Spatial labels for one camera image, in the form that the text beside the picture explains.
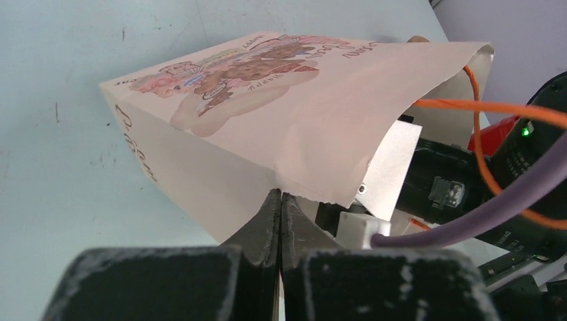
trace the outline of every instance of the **purple cable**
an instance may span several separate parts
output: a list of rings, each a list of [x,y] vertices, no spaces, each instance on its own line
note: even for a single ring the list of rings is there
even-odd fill
[[[374,234],[372,247],[444,247],[496,227],[547,195],[567,178],[567,133],[523,175],[490,201],[434,229],[386,237]]]

